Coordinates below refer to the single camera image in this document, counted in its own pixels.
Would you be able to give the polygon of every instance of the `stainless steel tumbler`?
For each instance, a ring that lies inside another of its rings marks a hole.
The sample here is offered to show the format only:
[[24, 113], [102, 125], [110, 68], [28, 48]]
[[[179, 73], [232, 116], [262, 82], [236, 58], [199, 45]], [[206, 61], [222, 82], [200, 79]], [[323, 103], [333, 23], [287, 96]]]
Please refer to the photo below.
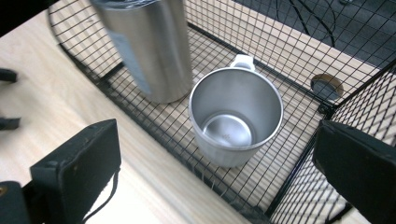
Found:
[[191, 92], [195, 140], [204, 156], [219, 166], [243, 165], [280, 127], [279, 92], [254, 70], [253, 58], [237, 55], [231, 67], [203, 77]]
[[124, 64], [146, 97], [170, 103], [192, 86], [182, 0], [91, 0]]

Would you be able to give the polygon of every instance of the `cage floor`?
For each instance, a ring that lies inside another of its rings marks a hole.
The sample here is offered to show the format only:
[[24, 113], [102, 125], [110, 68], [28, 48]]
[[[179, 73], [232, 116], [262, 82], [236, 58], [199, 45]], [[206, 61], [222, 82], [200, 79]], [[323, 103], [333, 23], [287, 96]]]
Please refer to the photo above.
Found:
[[[189, 28], [193, 82], [228, 66], [235, 53]], [[147, 101], [131, 75], [122, 67], [101, 85], [109, 98], [159, 141], [171, 154], [240, 213], [252, 208], [265, 211], [289, 175], [304, 147], [318, 127], [318, 102], [302, 94], [270, 69], [256, 71], [274, 82], [283, 104], [280, 131], [243, 167], [225, 169], [211, 164], [194, 141], [189, 121], [189, 95], [169, 105]]]

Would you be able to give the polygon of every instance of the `round opening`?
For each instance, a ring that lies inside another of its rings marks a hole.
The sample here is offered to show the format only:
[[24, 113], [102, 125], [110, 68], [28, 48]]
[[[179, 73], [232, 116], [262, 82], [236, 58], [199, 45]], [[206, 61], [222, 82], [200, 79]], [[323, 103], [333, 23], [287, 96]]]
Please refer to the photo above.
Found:
[[311, 79], [311, 89], [315, 95], [327, 100], [337, 100], [344, 94], [341, 81], [329, 74], [315, 75]]

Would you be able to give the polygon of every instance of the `wire cage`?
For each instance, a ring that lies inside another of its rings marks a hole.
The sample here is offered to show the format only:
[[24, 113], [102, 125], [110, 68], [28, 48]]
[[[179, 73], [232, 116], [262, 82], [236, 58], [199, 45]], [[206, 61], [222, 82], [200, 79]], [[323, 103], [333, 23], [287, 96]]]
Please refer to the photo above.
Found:
[[[254, 57], [278, 88], [280, 131], [243, 167], [225, 169], [198, 150], [189, 96], [149, 102], [136, 87], [87, 0], [49, 8], [60, 47], [86, 77], [146, 132], [254, 223], [331, 223], [350, 204], [311, 162], [321, 119], [342, 122], [394, 146], [396, 3], [372, 0], [203, 0], [184, 2], [193, 82]], [[334, 91], [313, 91], [325, 75]]]

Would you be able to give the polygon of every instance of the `black cable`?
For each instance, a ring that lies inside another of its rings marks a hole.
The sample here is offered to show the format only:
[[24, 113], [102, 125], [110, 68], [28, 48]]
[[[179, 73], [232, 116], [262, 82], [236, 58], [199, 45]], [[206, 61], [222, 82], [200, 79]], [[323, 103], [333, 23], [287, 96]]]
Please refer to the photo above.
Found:
[[278, 21], [280, 21], [279, 20], [279, 3], [278, 3], [278, 0], [276, 0], [276, 19]]
[[[325, 0], [325, 2], [327, 3], [327, 5], [330, 8], [330, 11], [332, 12], [332, 25], [330, 26], [330, 29], [332, 30], [332, 33], [333, 33], [335, 30], [335, 13], [334, 13], [334, 10], [332, 9], [332, 4], [330, 4], [329, 0]], [[323, 36], [323, 38], [321, 38], [320, 41], [326, 39], [328, 37], [328, 34], [329, 33], [327, 33], [325, 36]]]
[[299, 18], [299, 20], [300, 20], [300, 22], [301, 22], [301, 25], [304, 27], [305, 33], [306, 33], [307, 35], [311, 35], [311, 34], [309, 34], [308, 28], [306, 28], [306, 24], [305, 24], [305, 22], [304, 22], [304, 20], [303, 20], [303, 17], [301, 16], [300, 11], [298, 10], [297, 6], [294, 5], [293, 0], [289, 0], [289, 2], [290, 2], [291, 5], [293, 6], [294, 11], [297, 13], [297, 16], [298, 16], [298, 18]]
[[119, 183], [119, 172], [120, 172], [120, 169], [117, 170], [116, 173], [113, 176], [113, 189], [111, 190], [110, 196], [108, 196], [107, 200], [104, 203], [102, 203], [102, 205], [100, 205], [98, 208], [96, 208], [96, 210], [94, 210], [89, 215], [87, 215], [82, 220], [82, 222], [81, 222], [82, 224], [86, 223], [88, 219], [90, 219], [91, 217], [96, 215], [96, 213], [98, 213], [102, 208], [104, 208], [106, 206], [106, 204], [108, 202], [110, 202], [110, 200], [113, 198], [113, 196], [114, 196], [114, 194], [116, 193], [116, 190], [117, 190], [117, 185]]
[[297, 1], [299, 1], [301, 3], [301, 5], [303, 5], [303, 7], [305, 7], [305, 9], [308, 10], [308, 12], [311, 13], [318, 20], [318, 22], [320, 22], [320, 24], [322, 24], [322, 26], [326, 29], [326, 31], [330, 35], [330, 39], [332, 41], [332, 47], [335, 47], [334, 36], [332, 35], [332, 31], [329, 29], [329, 27], [326, 25], [326, 23], [324, 23], [323, 20], [321, 18], [319, 18], [318, 15], [309, 6], [306, 5], [306, 3], [304, 3], [302, 0], [297, 0]]

